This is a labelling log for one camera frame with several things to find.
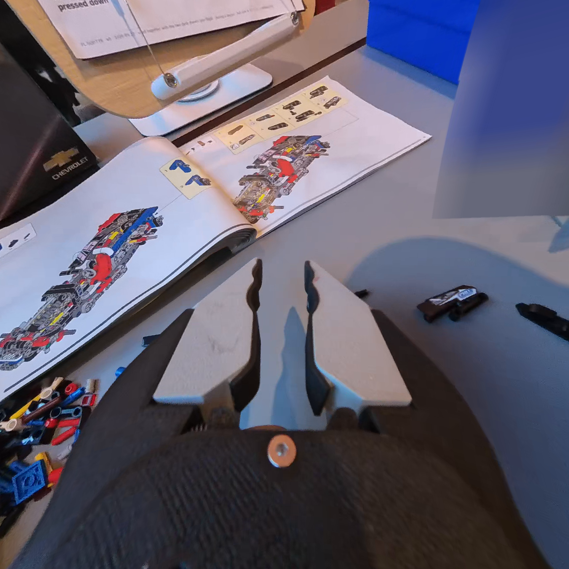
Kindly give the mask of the black toy brick beam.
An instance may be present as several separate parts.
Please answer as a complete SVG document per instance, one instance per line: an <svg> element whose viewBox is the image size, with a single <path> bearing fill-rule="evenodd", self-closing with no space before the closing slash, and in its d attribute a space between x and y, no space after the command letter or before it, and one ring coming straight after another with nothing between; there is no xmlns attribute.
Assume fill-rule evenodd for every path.
<svg viewBox="0 0 569 569"><path fill-rule="evenodd" d="M525 319L568 341L568 319L560 317L556 311L535 303L518 303L516 310Z"/></svg>

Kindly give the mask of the instruction sheet on wooden stand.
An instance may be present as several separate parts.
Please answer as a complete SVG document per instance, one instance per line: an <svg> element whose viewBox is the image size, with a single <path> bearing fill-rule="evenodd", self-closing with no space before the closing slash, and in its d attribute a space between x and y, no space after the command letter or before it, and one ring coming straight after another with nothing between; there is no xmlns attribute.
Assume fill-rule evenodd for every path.
<svg viewBox="0 0 569 569"><path fill-rule="evenodd" d="M125 118L150 116L283 45L308 29L315 12L315 1L303 1L303 11L81 60L39 1L6 3L75 89Z"/></svg>

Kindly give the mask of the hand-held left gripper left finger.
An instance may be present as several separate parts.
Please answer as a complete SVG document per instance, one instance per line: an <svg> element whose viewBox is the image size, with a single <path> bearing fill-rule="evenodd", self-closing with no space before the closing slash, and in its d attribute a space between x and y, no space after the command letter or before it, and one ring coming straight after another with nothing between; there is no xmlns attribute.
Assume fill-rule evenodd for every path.
<svg viewBox="0 0 569 569"><path fill-rule="evenodd" d="M155 402L197 405L201 412L246 408L260 386L261 284L262 261L255 258L195 306Z"/></svg>

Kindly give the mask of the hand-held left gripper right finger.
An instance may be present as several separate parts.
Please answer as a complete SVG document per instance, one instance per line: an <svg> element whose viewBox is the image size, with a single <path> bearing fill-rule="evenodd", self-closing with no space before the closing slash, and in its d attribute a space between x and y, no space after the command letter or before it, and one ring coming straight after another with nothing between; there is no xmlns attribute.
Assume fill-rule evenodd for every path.
<svg viewBox="0 0 569 569"><path fill-rule="evenodd" d="M366 302L311 260L304 264L304 288L306 391L313 414L408 407L411 395Z"/></svg>

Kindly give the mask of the toy brick instruction booklet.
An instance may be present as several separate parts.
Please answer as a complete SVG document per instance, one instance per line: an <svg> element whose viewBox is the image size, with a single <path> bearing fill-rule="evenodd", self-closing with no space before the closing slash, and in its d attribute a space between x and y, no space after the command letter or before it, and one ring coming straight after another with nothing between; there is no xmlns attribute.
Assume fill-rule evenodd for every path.
<svg viewBox="0 0 569 569"><path fill-rule="evenodd" d="M431 136L330 77L177 148L148 137L1 229L1 400L225 247Z"/></svg>

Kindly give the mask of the toy car set box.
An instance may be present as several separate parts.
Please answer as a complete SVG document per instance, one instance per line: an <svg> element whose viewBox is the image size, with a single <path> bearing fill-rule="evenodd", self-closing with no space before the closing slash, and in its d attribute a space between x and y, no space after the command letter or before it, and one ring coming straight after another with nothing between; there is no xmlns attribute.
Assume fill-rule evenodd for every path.
<svg viewBox="0 0 569 569"><path fill-rule="evenodd" d="M98 170L91 149L1 47L1 227L39 211Z"/></svg>

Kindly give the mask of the blue plastic bin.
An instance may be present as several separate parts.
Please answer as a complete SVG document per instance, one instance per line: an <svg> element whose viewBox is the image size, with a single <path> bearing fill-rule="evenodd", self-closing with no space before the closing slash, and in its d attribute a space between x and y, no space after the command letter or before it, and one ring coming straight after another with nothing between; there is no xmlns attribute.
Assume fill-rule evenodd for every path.
<svg viewBox="0 0 569 569"><path fill-rule="evenodd" d="M367 44L455 85L480 1L369 1Z"/></svg>

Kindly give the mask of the small black toy brick assembly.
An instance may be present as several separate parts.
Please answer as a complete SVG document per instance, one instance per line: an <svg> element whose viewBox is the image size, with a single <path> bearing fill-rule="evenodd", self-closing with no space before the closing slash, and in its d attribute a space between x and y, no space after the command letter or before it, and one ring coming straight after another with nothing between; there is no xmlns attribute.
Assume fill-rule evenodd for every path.
<svg viewBox="0 0 569 569"><path fill-rule="evenodd" d="M427 298L416 308L422 313L427 323L432 323L444 315L448 315L451 321L458 322L488 300L488 295L476 287L461 285Z"/></svg>

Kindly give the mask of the pile of loose toy bricks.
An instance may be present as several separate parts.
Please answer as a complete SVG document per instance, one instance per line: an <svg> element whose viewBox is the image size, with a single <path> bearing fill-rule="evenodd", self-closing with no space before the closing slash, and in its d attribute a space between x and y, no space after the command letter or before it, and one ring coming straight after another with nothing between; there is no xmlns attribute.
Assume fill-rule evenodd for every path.
<svg viewBox="0 0 569 569"><path fill-rule="evenodd" d="M1 548L25 540L112 378L72 374L1 403Z"/></svg>

